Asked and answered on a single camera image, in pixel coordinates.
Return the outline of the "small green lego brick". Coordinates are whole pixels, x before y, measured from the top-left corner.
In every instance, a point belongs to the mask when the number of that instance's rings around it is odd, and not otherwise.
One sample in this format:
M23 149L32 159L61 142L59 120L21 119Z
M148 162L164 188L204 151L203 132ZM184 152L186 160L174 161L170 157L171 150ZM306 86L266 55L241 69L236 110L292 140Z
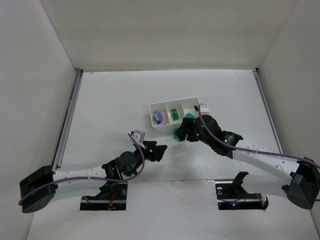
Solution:
M176 109L171 109L170 114L173 121L178 121L180 119L179 113Z

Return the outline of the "purple curved lego brick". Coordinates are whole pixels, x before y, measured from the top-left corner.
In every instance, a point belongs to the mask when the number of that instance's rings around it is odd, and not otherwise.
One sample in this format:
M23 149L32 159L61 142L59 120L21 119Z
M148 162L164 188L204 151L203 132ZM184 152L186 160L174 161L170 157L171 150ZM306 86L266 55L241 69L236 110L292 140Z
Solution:
M155 111L153 113L153 119L157 125L161 125L163 123L164 117L160 111Z

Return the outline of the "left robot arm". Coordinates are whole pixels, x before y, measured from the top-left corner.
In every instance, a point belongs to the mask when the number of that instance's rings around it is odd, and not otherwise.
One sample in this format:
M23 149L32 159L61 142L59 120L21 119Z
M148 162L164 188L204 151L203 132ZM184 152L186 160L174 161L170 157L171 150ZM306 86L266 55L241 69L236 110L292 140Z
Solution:
M62 199L102 199L141 174L147 161L159 162L167 148L156 141L144 141L135 151L125 151L98 167L62 171L42 166L20 181L18 205L22 213L30 214Z

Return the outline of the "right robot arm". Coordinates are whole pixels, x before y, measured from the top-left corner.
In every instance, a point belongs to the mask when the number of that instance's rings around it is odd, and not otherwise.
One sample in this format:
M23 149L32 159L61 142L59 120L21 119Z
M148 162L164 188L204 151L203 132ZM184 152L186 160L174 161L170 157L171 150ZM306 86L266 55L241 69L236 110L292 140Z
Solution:
M313 208L320 192L320 166L309 158L267 152L251 144L241 135L221 130L210 115L182 120L174 133L180 141L202 142L216 154L252 165L271 177L255 176L242 171L233 186L249 194L270 194L288 199L306 210Z

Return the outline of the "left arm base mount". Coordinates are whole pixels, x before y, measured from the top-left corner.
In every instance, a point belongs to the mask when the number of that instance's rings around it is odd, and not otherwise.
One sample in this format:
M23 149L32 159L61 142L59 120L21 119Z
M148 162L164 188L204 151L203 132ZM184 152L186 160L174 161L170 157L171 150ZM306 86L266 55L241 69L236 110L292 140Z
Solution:
M83 196L80 211L125 211L127 208L128 183L108 185L96 196Z

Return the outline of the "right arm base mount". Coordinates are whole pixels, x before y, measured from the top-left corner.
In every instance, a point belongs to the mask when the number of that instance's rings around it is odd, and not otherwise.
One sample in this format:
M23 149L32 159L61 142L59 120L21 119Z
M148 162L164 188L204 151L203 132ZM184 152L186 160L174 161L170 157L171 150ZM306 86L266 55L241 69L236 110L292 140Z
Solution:
M243 187L243 180L248 172L239 172L234 179L215 181L217 206L220 211L262 210L269 206L266 194L248 193Z

